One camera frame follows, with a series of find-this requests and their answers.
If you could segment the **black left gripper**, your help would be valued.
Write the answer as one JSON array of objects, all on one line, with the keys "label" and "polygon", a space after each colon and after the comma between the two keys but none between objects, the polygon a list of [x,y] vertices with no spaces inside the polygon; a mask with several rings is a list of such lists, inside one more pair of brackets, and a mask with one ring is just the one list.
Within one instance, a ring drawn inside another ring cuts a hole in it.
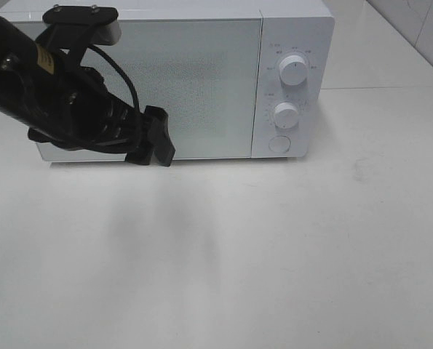
[{"label": "black left gripper", "polygon": [[28,138],[64,150],[127,153],[125,162],[169,167],[175,155],[168,114],[147,105],[143,141],[138,104],[111,94],[93,68],[67,71],[43,47],[0,47],[0,111],[29,128]]}]

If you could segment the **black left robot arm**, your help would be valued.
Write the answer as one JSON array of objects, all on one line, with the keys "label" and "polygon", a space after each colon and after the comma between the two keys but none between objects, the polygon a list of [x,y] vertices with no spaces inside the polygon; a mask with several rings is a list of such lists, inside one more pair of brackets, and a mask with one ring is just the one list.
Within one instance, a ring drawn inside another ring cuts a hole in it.
[{"label": "black left robot arm", "polygon": [[168,167],[175,147],[167,112],[141,108],[129,77],[132,102],[126,103],[96,69],[82,65],[87,50],[104,55],[104,47],[119,40],[118,16],[113,7],[53,7],[35,39],[0,16],[0,111],[25,124],[36,143]]}]

